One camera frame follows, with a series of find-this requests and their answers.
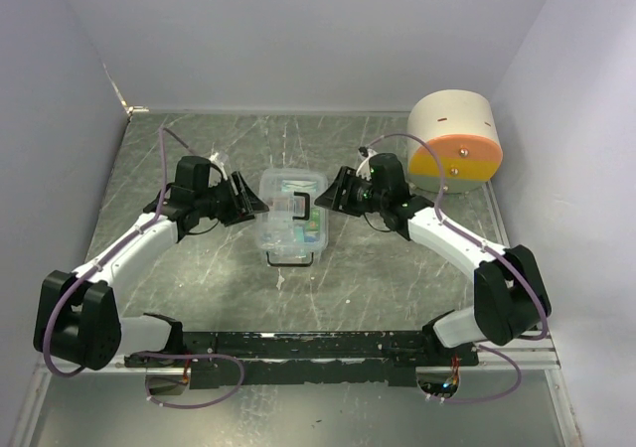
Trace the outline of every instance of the table surface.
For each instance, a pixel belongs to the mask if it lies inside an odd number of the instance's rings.
[[[357,163],[362,143],[406,128],[403,117],[135,115],[89,256],[127,230],[156,196],[162,122],[202,154],[227,152],[233,170],[241,170],[253,189],[269,167],[309,168],[332,179],[341,165]],[[405,154],[403,141],[383,144],[381,150]],[[167,150],[173,173],[185,153],[172,140]],[[476,233],[502,241],[493,201],[484,188],[448,196],[443,208]],[[242,224],[187,237],[142,273],[138,284],[117,294],[124,315],[158,312],[181,320],[187,330],[398,330],[419,329],[472,303],[471,280],[459,270],[423,246],[371,230],[363,220],[330,214],[329,245],[311,268],[267,267],[253,229]],[[143,372],[117,371],[42,377],[50,384],[34,389],[42,404],[29,445],[564,445],[544,371],[525,372],[518,392],[481,405],[439,406],[426,403],[417,387],[345,383],[245,386],[199,411],[146,402]],[[513,380],[511,371],[465,371],[458,395],[492,394]],[[220,391],[190,391],[177,402],[201,402]]]
[[[135,115],[112,172],[89,256],[131,227],[157,194],[157,127],[164,122],[200,154],[230,155],[257,193],[270,167],[322,172],[331,181],[342,165],[356,165],[357,148],[380,134],[406,129],[405,117]],[[394,138],[379,150],[405,155]],[[167,140],[169,178],[186,154]],[[448,196],[445,212],[474,232],[501,242],[484,187]],[[371,217],[377,226],[382,221]],[[200,228],[210,226],[207,221]],[[139,282],[118,292],[124,316],[161,313],[187,330],[337,331],[418,329],[431,318],[472,304],[472,280],[432,250],[395,233],[373,231],[363,219],[329,214],[329,244],[311,268],[266,266],[255,226],[218,226],[186,237]]]

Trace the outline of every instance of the round object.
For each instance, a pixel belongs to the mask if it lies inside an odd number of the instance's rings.
[[[426,141],[439,156],[448,193],[473,190],[488,181],[503,158],[488,100],[459,89],[434,92],[415,105],[408,133]],[[408,143],[408,175],[421,189],[437,192],[439,172],[430,154]]]

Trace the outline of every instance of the clear plastic box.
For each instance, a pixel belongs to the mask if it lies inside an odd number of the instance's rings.
[[[269,212],[257,218],[256,245],[270,266],[311,266],[327,246],[327,211],[314,205],[327,177],[303,169],[267,169],[258,197]]]

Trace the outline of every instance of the cable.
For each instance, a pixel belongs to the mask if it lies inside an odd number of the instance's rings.
[[[443,214],[441,212],[441,199],[444,196],[444,185],[445,185],[445,182],[446,182],[446,178],[444,176],[444,168],[443,168],[443,166],[441,164],[441,161],[439,160],[439,156],[437,156],[437,154],[432,149],[432,147],[430,147],[427,143],[425,143],[423,140],[421,140],[417,136],[413,136],[412,134],[406,134],[406,133],[401,133],[401,132],[380,136],[380,137],[374,139],[373,141],[371,141],[369,143],[368,147],[371,147],[374,144],[377,144],[378,142],[380,142],[383,139],[386,139],[388,137],[396,137],[396,136],[408,137],[409,139],[412,139],[412,140],[418,142],[419,144],[421,144],[422,147],[424,147],[424,149],[426,149],[430,153],[432,158],[435,160],[435,164],[437,165],[437,170],[439,171],[439,192],[437,193],[437,197],[435,197],[433,208],[435,210],[435,214],[437,215],[437,218],[439,219],[439,221],[444,226],[449,228],[450,230],[454,231],[458,235],[464,237],[465,239],[467,239],[468,241],[473,243],[478,248],[483,249],[485,252],[487,252],[488,254],[490,254],[493,257],[495,257],[502,265],[504,265],[504,267],[508,271],[510,271],[510,273],[512,273],[512,275],[515,277],[515,279],[517,279],[517,281],[519,281],[519,283],[522,285],[522,287],[528,293],[528,296],[532,300],[533,304],[535,305],[535,308],[537,308],[537,312],[539,313],[539,318],[540,318],[541,324],[542,324],[541,332],[538,335],[536,335],[536,336],[523,336],[522,335],[519,338],[523,339],[523,340],[532,340],[532,341],[538,341],[538,340],[544,339],[548,335],[548,317],[546,315],[546,310],[544,309],[544,306],[541,304],[541,301],[539,300],[539,297],[533,291],[532,287],[530,286],[530,283],[528,283],[526,278],[524,278],[524,276],[519,272],[519,270],[517,270],[517,268],[515,268],[513,266],[513,264],[510,261],[508,261],[506,258],[504,258],[501,254],[497,253],[490,246],[488,246],[487,243],[482,244],[481,240],[479,240],[478,238],[472,236],[470,233],[467,233],[465,230],[463,230],[462,228],[456,226],[454,223],[450,223],[448,220],[446,220],[444,218],[444,216],[443,216]]]
[[[512,394],[515,390],[519,388],[519,386],[521,385],[521,379],[522,379],[521,368],[519,368],[519,365],[515,363],[515,361],[512,358],[508,357],[507,355],[504,355],[501,351],[493,350],[492,348],[488,348],[487,346],[484,346],[484,345],[477,345],[477,348],[483,351],[487,351],[488,353],[492,353],[493,355],[497,355],[500,358],[503,358],[504,360],[506,360],[508,363],[510,363],[510,365],[517,372],[517,378],[515,379],[515,383],[502,392],[486,395],[484,397],[471,397],[469,399],[454,399],[450,397],[446,399],[444,397],[439,397],[437,395],[428,394],[426,398],[429,399],[430,397],[436,397],[440,399],[441,402],[450,403],[450,404],[480,404],[482,402],[490,402],[491,400],[497,400],[497,399],[501,399],[502,397],[506,397],[508,394]]]
[[[218,224],[219,221],[217,221],[217,223],[212,225],[210,228],[207,228],[203,231],[189,231],[188,233],[186,233],[186,235],[205,235],[206,233],[210,233],[212,230],[214,230]]]
[[[179,144],[185,147],[186,151],[188,151],[190,154],[192,154],[193,156],[199,156],[199,153],[197,153],[197,151],[195,151],[188,144],[186,144],[186,141],[181,139],[181,137],[179,137],[172,129],[164,127],[163,130],[166,131],[168,134],[170,134]]]
[[[168,192],[170,192],[170,189],[172,188],[172,182],[169,184],[166,184],[166,194],[168,194]],[[159,199],[159,196],[161,196],[161,190],[157,193],[157,197],[155,197],[155,199]]]
[[[188,383],[185,382],[185,380],[174,380],[174,379],[170,379],[169,377],[162,377],[162,376],[148,377],[145,383],[146,399],[152,402],[153,404],[159,405],[160,407],[170,407],[172,409],[202,409],[204,407],[210,407],[211,405],[215,405],[220,402],[223,402],[227,398],[232,397],[234,394],[236,394],[239,391],[240,387],[242,386],[243,381],[245,380],[245,368],[243,367],[242,363],[234,356],[220,355],[217,353],[202,354],[202,355],[164,355],[162,353],[146,353],[146,352],[137,353],[137,355],[147,357],[147,358],[155,358],[158,360],[186,360],[186,361],[225,360],[225,361],[231,361],[238,367],[238,381],[237,381],[237,384],[232,388],[230,392],[227,392],[221,397],[217,397],[214,400],[211,400],[209,402],[202,402],[200,404],[174,404],[172,402],[161,402],[150,393],[150,381],[152,379],[161,379],[167,382],[174,383],[176,385],[187,385]]]
[[[181,379],[187,385],[190,383],[190,378],[188,377],[188,369],[190,368],[190,364],[192,360],[186,360],[186,364],[183,366],[183,374],[181,374]]]
[[[459,226],[456,226],[455,224],[450,223],[448,220],[446,220],[444,218],[444,216],[443,216],[443,214],[441,212],[441,200],[444,197],[444,186],[445,186],[445,183],[446,183],[446,178],[445,178],[445,175],[444,175],[444,167],[443,167],[443,165],[441,163],[441,160],[439,159],[439,156],[433,150],[433,148],[430,147],[430,145],[428,145],[426,142],[424,142],[419,137],[414,136],[412,134],[407,134],[407,133],[404,133],[404,132],[397,132],[397,133],[393,133],[393,134],[382,135],[380,137],[377,137],[373,141],[371,141],[366,147],[371,147],[371,146],[379,143],[380,141],[382,141],[384,139],[387,139],[388,137],[398,137],[398,136],[407,137],[407,138],[412,139],[415,142],[419,143],[424,149],[426,149],[426,151],[428,151],[428,153],[434,159],[435,164],[437,165],[437,170],[439,171],[439,191],[437,192],[437,196],[435,197],[435,200],[434,200],[434,203],[433,203],[433,209],[435,210],[435,215],[437,216],[439,221],[444,226],[446,226],[447,228],[452,230],[453,232],[455,232],[458,235],[464,237],[466,240],[468,240],[469,242],[473,243],[478,248],[483,249],[486,253],[492,255],[493,257],[495,257],[495,259],[497,259],[508,271],[510,271],[510,273],[512,273],[512,275],[515,277],[515,279],[526,290],[526,293],[528,293],[528,296],[532,300],[533,304],[535,305],[535,308],[537,309],[537,312],[539,313],[539,318],[541,320],[541,332],[538,335],[536,335],[536,336],[525,336],[525,335],[522,335],[519,338],[523,339],[523,340],[532,340],[532,341],[538,341],[538,340],[544,339],[548,335],[548,316],[546,315],[546,310],[544,309],[544,306],[542,305],[541,301],[539,300],[539,297],[533,291],[532,287],[530,286],[530,283],[528,283],[526,278],[524,278],[524,276],[519,272],[519,270],[517,270],[517,268],[515,268],[513,266],[512,263],[510,263],[506,258],[504,258],[501,254],[499,254],[497,251],[492,249],[490,246],[488,246],[487,243],[483,243],[482,244],[481,240],[479,240],[478,238],[472,236],[470,233],[466,232],[465,230],[463,230]],[[517,365],[517,363],[515,363],[514,360],[512,360],[510,357],[506,356],[505,354],[501,353],[500,351],[494,350],[492,348],[488,348],[488,347],[486,347],[484,345],[478,345],[478,348],[483,350],[483,351],[488,351],[489,353],[497,355],[500,358],[503,358],[504,360],[506,360],[508,363],[510,363],[511,366],[517,372],[517,380],[515,381],[515,383],[510,388],[508,388],[507,390],[505,390],[503,392],[500,392],[498,394],[493,394],[493,395],[489,395],[489,396],[485,396],[485,397],[479,397],[479,398],[474,398],[474,399],[456,399],[454,401],[452,399],[450,399],[450,400],[446,400],[446,402],[451,402],[451,403],[456,403],[456,404],[473,404],[473,403],[487,402],[487,401],[490,401],[490,400],[500,399],[500,398],[502,398],[502,397],[514,392],[521,385],[521,380],[522,380],[521,369],[519,368],[519,365]],[[444,402],[444,400],[445,400],[443,397],[438,397],[438,398],[442,402]]]
[[[392,230],[389,230],[388,228],[387,228],[387,229],[382,230],[381,228],[376,228],[376,227],[374,227],[373,225],[371,225],[371,222],[369,222],[369,219],[367,218],[367,214],[363,214],[363,217],[365,218],[365,221],[367,221],[367,224],[369,224],[369,226],[370,226],[373,230],[375,230],[375,231],[379,231],[380,233],[391,233],[391,232],[392,232]]]
[[[106,253],[106,255],[104,255],[100,260],[98,260],[93,265],[92,268],[90,268],[84,275],[78,278],[75,281],[75,283],[73,283],[69,287],[69,289],[65,292],[65,294],[62,295],[60,300],[58,300],[58,303],[53,309],[53,312],[51,313],[51,317],[49,318],[49,321],[47,323],[47,327],[44,332],[44,342],[42,346],[42,354],[44,356],[44,363],[49,369],[49,371],[51,371],[51,373],[53,374],[59,375],[61,377],[73,377],[83,371],[83,367],[79,367],[72,372],[63,372],[55,366],[51,356],[51,339],[53,337],[53,332],[55,330],[58,317],[60,316],[60,313],[62,312],[62,310],[68,303],[68,301],[76,293],[76,291],[78,291],[78,289],[81,287],[81,285],[85,281],[87,281],[89,278],[95,275],[97,271],[99,271],[101,266],[108,263],[108,261],[110,261],[117,253],[119,253],[119,251],[121,251],[128,243],[130,243],[132,239],[134,239],[137,235],[139,235],[140,232],[144,232],[148,230],[149,228],[151,228],[153,225],[155,225],[157,221],[159,220],[159,218],[161,217],[161,208],[163,207],[163,202],[166,198],[166,191],[167,191],[167,185],[168,185],[168,163],[166,159],[166,147],[165,147],[165,141],[163,137],[163,130],[164,130],[163,127],[159,128],[159,148],[161,152],[162,171],[161,171],[161,191],[159,192],[159,201],[157,203],[157,209],[155,211],[155,214],[150,221],[148,221],[147,223],[145,223],[139,228],[139,231],[132,230],[127,236],[122,238],[119,241],[119,243],[117,243],[113,248],[111,248]]]

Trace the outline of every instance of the black handle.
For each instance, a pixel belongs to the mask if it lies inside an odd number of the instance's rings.
[[[292,219],[294,221],[308,221],[311,215],[311,208],[309,207],[311,205],[311,198],[309,194],[306,192],[294,192],[294,197],[302,197],[305,200],[305,215],[302,217],[294,216]]]
[[[267,255],[267,264],[269,266],[274,266],[276,268],[296,268],[297,266],[311,266],[314,263],[314,252],[311,252],[311,259],[306,262],[306,263],[272,263],[271,260],[269,259],[269,251],[266,251],[265,254]]]

